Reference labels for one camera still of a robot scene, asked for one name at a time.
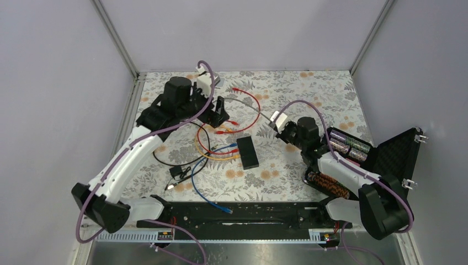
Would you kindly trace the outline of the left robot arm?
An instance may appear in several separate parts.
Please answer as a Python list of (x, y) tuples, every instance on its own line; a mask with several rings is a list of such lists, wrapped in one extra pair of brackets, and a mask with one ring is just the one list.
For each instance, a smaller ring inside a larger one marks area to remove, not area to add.
[(201, 73), (195, 81), (186, 77), (171, 77), (163, 93), (144, 109), (136, 120), (127, 141), (106, 167), (88, 184), (77, 183), (71, 193), (86, 216), (112, 234), (125, 224), (150, 219), (164, 227), (171, 221), (170, 210), (156, 195), (138, 199), (122, 198), (130, 179), (156, 148), (180, 125), (198, 119), (218, 127), (229, 119), (224, 99), (212, 102), (217, 79)]

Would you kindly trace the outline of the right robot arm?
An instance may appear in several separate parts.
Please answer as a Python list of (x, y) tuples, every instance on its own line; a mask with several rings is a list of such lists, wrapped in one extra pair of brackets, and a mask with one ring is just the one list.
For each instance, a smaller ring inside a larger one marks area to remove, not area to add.
[(377, 240), (412, 227), (407, 196), (419, 150), (415, 129), (373, 147), (334, 127), (320, 133), (311, 117), (291, 121), (282, 115), (270, 126), (277, 138), (300, 150), (307, 165), (304, 181), (327, 196), (316, 213), (321, 226), (346, 221)]

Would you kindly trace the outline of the black network switch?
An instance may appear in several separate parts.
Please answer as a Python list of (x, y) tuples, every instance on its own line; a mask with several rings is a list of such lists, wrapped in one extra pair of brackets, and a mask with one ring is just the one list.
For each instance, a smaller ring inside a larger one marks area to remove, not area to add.
[(252, 138), (250, 136), (238, 138), (236, 144), (239, 150), (242, 167), (244, 170), (257, 168), (259, 161)]

